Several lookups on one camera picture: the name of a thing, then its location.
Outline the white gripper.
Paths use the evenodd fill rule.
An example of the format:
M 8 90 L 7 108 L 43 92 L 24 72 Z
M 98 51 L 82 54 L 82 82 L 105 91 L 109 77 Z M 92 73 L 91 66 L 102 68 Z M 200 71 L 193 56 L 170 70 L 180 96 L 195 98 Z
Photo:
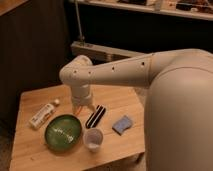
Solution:
M 95 107 L 93 105 L 93 94 L 89 85 L 72 86 L 71 102 L 74 113 L 80 106 L 86 106 L 91 111 L 95 110 Z

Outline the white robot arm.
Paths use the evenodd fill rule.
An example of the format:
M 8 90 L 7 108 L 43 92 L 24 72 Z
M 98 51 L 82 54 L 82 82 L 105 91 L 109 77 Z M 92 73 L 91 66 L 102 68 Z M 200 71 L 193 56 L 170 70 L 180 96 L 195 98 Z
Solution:
M 171 50 L 99 65 L 79 55 L 60 80 L 74 106 L 92 101 L 92 84 L 146 87 L 147 171 L 213 171 L 212 53 Z

